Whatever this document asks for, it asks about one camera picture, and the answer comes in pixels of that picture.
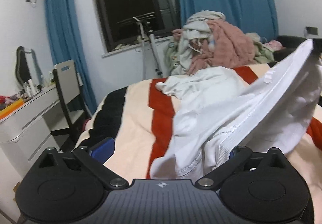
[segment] pink blanket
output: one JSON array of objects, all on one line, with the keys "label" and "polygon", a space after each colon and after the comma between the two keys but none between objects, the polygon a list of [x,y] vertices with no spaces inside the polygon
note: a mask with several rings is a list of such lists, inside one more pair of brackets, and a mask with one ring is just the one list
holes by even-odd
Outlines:
[{"label": "pink blanket", "polygon": [[253,64],[255,48],[251,38],[223,20],[209,20],[207,24],[213,32],[215,48],[209,47],[208,41],[203,40],[202,54],[192,58],[188,74],[208,66],[235,68]]}]

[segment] vanity table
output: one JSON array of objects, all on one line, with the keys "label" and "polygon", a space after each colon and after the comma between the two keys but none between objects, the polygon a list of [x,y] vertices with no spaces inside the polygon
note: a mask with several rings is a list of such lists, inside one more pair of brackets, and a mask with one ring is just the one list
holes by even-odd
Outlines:
[{"label": "vanity table", "polygon": [[51,110],[60,107],[56,86],[43,88],[24,105],[0,120],[0,147],[23,178],[47,147],[59,150],[51,135]]}]

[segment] bottle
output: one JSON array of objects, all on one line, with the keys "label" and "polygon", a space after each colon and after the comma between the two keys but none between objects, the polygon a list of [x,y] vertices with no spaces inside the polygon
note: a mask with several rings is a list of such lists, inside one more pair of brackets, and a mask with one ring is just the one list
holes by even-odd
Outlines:
[{"label": "bottle", "polygon": [[30,89],[29,83],[28,82],[24,82],[24,87],[25,87],[26,93],[28,94],[28,97],[31,97],[32,96],[32,93],[31,93],[31,89]]},{"label": "bottle", "polygon": [[28,80],[28,83],[29,83],[32,95],[36,95],[37,91],[36,91],[36,87],[33,85],[33,81],[30,79]]}]

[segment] wall socket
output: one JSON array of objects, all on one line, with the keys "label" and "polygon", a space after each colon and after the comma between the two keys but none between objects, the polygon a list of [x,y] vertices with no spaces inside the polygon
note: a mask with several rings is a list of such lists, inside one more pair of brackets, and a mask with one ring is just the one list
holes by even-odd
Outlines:
[{"label": "wall socket", "polygon": [[318,28],[317,27],[306,26],[305,30],[306,30],[307,34],[318,35]]}]

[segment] bed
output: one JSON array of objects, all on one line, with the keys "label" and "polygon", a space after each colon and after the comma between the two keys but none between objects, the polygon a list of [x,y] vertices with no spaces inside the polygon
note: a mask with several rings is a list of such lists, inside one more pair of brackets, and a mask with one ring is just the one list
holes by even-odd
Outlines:
[{"label": "bed", "polygon": [[[263,76],[271,64],[235,68],[245,85]],[[105,137],[115,139],[115,152],[105,166],[132,182],[150,178],[155,158],[162,157],[172,136],[172,118],[180,100],[155,88],[163,79],[145,80],[108,94],[87,123],[76,147],[92,146]],[[314,118],[295,149],[287,154],[291,164],[307,182],[315,209],[322,207],[322,97]],[[315,211],[315,223],[322,223],[322,212]]]}]

